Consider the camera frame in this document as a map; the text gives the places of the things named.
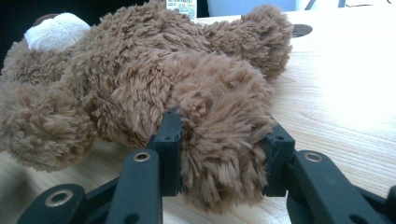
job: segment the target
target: light wood surface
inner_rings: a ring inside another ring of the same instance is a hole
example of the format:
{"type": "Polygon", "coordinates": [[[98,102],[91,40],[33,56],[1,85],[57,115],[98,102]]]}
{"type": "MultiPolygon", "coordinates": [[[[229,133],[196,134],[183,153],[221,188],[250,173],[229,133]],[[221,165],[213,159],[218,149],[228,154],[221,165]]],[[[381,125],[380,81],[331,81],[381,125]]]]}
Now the light wood surface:
{"type": "MultiPolygon", "coordinates": [[[[396,7],[288,14],[313,32],[291,41],[288,71],[274,82],[274,117],[297,149],[325,153],[353,184],[385,197],[396,185],[396,7]]],[[[83,163],[50,174],[1,154],[0,223],[15,223],[38,194],[55,185],[76,183],[90,191],[116,177],[129,149],[99,141],[94,147],[83,163]]],[[[290,223],[284,198],[224,216],[199,212],[182,196],[166,198],[163,217],[164,223],[290,223]]]]}

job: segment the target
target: brown teddy bear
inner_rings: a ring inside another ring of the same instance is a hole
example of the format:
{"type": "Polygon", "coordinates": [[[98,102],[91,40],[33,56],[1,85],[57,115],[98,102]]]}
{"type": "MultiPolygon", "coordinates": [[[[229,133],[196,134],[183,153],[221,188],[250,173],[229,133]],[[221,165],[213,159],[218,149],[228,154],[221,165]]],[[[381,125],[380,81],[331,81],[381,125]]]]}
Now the brown teddy bear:
{"type": "Polygon", "coordinates": [[[275,125],[267,81],[285,70],[292,27],[270,6],[195,24],[159,0],[120,8],[93,27],[67,13],[44,18],[5,59],[0,150],[58,171],[84,159],[96,136],[145,147],[176,107],[187,200],[219,213],[258,203],[261,139],[275,125]]]}

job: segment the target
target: wooden table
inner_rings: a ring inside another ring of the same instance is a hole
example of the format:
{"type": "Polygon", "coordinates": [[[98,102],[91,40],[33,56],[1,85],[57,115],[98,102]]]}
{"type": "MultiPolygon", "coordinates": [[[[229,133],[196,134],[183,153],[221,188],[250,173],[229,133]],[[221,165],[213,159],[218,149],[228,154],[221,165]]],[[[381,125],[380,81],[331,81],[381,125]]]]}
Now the wooden table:
{"type": "MultiPolygon", "coordinates": [[[[325,153],[349,180],[385,197],[396,184],[396,7],[355,7],[288,13],[309,24],[293,38],[288,71],[274,82],[274,117],[297,149],[325,153]]],[[[200,19],[199,22],[237,17],[200,19]]],[[[83,163],[38,173],[0,155],[0,222],[15,223],[44,190],[76,183],[86,191],[116,177],[129,149],[97,142],[83,163]]],[[[216,216],[163,200],[164,223],[290,223],[284,198],[216,216]]]]}

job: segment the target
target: white label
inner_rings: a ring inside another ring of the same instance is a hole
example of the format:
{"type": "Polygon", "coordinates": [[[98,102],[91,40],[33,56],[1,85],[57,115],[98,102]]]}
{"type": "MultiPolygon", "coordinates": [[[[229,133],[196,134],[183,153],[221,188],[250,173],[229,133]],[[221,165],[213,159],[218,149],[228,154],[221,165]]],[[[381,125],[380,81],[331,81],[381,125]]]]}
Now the white label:
{"type": "Polygon", "coordinates": [[[193,22],[197,20],[197,0],[166,0],[166,9],[186,14],[193,22]]]}

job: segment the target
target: teddy bear leg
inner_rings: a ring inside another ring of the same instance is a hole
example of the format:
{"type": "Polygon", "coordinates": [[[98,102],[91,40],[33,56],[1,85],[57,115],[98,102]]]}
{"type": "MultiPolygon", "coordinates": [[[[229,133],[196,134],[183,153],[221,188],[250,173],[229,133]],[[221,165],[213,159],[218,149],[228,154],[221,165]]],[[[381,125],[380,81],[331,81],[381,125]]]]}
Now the teddy bear leg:
{"type": "Polygon", "coordinates": [[[267,80],[285,71],[293,25],[278,8],[255,7],[241,20],[215,22],[203,29],[213,50],[248,60],[267,80]]]}
{"type": "Polygon", "coordinates": [[[266,184],[261,140],[275,125],[268,114],[272,87],[250,64],[225,55],[186,56],[183,64],[196,76],[174,87],[171,105],[185,126],[186,199],[215,213],[260,202],[266,184]]]}
{"type": "Polygon", "coordinates": [[[56,171],[83,159],[95,133],[78,100],[21,83],[0,86],[0,151],[37,170],[56,171]]]}

